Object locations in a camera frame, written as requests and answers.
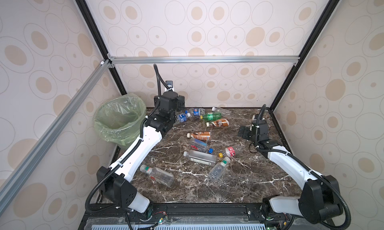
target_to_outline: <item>black enclosure frame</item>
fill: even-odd
[[[316,23],[313,31],[311,32],[307,42],[305,43],[303,49],[301,50],[299,56],[300,60],[297,64],[295,64],[287,78],[285,79],[282,87],[280,88],[279,92],[276,95],[276,98],[273,100],[273,103],[271,104],[271,107],[267,108],[267,111],[271,115],[272,121],[274,125],[276,126],[276,129],[281,137],[281,140],[283,141],[283,145],[286,147],[287,150],[291,152],[291,149],[289,148],[289,145],[284,137],[283,132],[281,131],[281,128],[276,120],[276,117],[274,115],[274,110],[276,109],[278,103],[280,102],[281,98],[283,97],[285,91],[288,89],[289,85],[293,81],[297,71],[299,70],[300,66],[303,64],[303,62],[306,59],[306,56],[310,52],[311,48],[317,41],[320,33],[322,32],[324,26],[329,21],[329,18],[331,17],[334,9],[338,5],[340,0],[329,0],[327,5],[324,8],[324,11],[322,12],[318,22]],[[93,19],[93,16],[88,8],[88,5],[86,4],[85,0],[75,0],[77,3],[81,14],[84,17],[84,20],[89,28],[89,31],[91,32],[102,56],[104,59],[108,59],[111,63],[110,55],[108,54],[108,49],[103,41],[103,38],[100,34],[100,31],[97,28],[97,25]],[[124,88],[124,85],[120,79],[120,76],[116,70],[116,68],[113,66],[113,68],[110,68],[110,72],[112,74],[112,77],[122,95],[127,94],[126,89]],[[117,159],[118,153],[120,148],[117,147],[116,151],[114,153],[114,159]],[[91,207],[93,209],[99,209],[101,207],[104,207],[107,204],[100,204],[102,197],[98,199],[98,203],[91,204]],[[260,223],[266,222],[263,217],[261,217],[260,212],[260,205],[261,203],[239,203],[239,204],[226,204],[226,203],[217,203],[217,204],[154,204],[154,211],[166,211],[167,214],[170,217],[228,217],[228,216],[234,216],[234,217],[243,217],[248,218],[249,221],[259,221]],[[121,209],[115,209],[110,208],[106,211],[100,212],[100,213],[85,213],[82,221],[79,226],[79,230],[84,229],[85,224],[88,220],[88,218],[101,218],[101,217],[123,217],[124,212]],[[285,219],[284,214],[279,214],[278,216],[281,220]],[[158,220],[153,218],[153,220],[148,222],[142,222],[139,218],[136,217],[135,213],[131,213],[129,215],[130,221],[133,221],[135,223],[145,223],[145,224],[154,224]],[[268,223],[277,223],[278,221],[268,221]]]

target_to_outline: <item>vent grille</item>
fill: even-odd
[[[151,225],[134,225],[133,230],[149,227]],[[93,225],[92,230],[129,230],[128,225]],[[173,224],[171,226],[161,225],[155,230],[266,230],[261,223],[243,224]]]

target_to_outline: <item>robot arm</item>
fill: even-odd
[[[175,112],[184,108],[184,97],[172,91],[172,84],[171,81],[167,81],[169,89],[161,96],[154,97],[155,106],[159,111],[146,117],[142,138],[137,137],[127,151],[109,168],[100,167],[97,172],[99,189],[103,195],[127,211],[133,209],[141,213],[143,220],[151,217],[153,204],[138,193],[130,182],[147,154],[173,127],[176,119]]]
[[[268,125],[263,118],[265,107],[265,105],[262,107],[256,118],[252,118],[251,127],[240,127],[238,136],[252,141],[258,152],[288,173],[300,186],[302,193],[300,197],[275,195],[264,198],[264,217],[271,218],[275,213],[289,213],[304,217],[313,224],[324,224],[325,220],[341,215],[345,209],[349,223],[346,217],[346,222],[343,225],[348,226],[350,213],[348,206],[339,194],[337,180],[330,175],[325,177],[310,169],[288,152],[285,147],[279,146],[276,141],[269,138]]]

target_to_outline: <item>trash bin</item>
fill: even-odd
[[[95,113],[94,130],[107,142],[128,149],[140,134],[146,105],[137,95],[128,93],[104,103]]]

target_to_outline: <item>plastic bottle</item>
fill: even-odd
[[[161,170],[157,167],[148,167],[147,165],[143,164],[140,167],[140,171],[142,171],[145,174],[149,175],[149,178],[152,180],[155,180],[156,182],[159,182],[161,184],[166,185],[167,187],[170,187],[173,183],[173,174],[166,172],[164,170]]]
[[[203,163],[212,167],[217,162],[217,156],[195,150],[185,151],[184,156],[193,162]]]
[[[190,133],[187,133],[187,137],[188,138],[194,137],[201,141],[209,141],[211,140],[211,132],[195,132],[195,133],[190,132]]]
[[[214,181],[219,179],[221,175],[223,175],[225,171],[225,167],[230,163],[231,160],[229,157],[224,157],[224,160],[222,162],[219,162],[214,166],[214,168],[208,173],[208,177]]]
[[[205,114],[204,108],[190,108],[185,111],[185,113],[189,112],[192,117],[200,117]]]
[[[200,116],[204,122],[216,121],[221,118],[221,112],[208,112],[204,116]]]
[[[221,116],[223,117],[228,117],[231,115],[231,111],[227,110],[227,109],[224,109],[224,108],[215,108],[213,107],[212,108],[212,112],[221,112]]]
[[[210,152],[210,149],[208,149],[208,145],[203,142],[203,141],[200,141],[199,139],[196,139],[194,137],[191,137],[190,141],[189,141],[189,144],[191,146],[191,148],[193,148],[194,150],[197,150],[197,151],[200,151],[200,152],[205,152],[205,153],[212,153]]]
[[[215,127],[227,127],[229,126],[229,121],[228,119],[219,119],[219,120],[216,120],[216,121],[213,121],[213,122],[207,122],[207,127],[209,126],[215,126]]]
[[[241,152],[243,150],[243,146],[241,146],[241,144],[235,144],[233,146],[230,146],[230,147],[226,147],[225,148],[225,153],[219,153],[218,156],[219,157],[225,157],[225,156],[228,156],[228,157],[233,157],[234,155],[238,154],[239,152]]]
[[[176,119],[176,122],[174,124],[186,122],[188,117],[191,117],[191,114],[189,112],[187,114],[185,114],[185,113],[177,114],[176,115],[177,119]]]

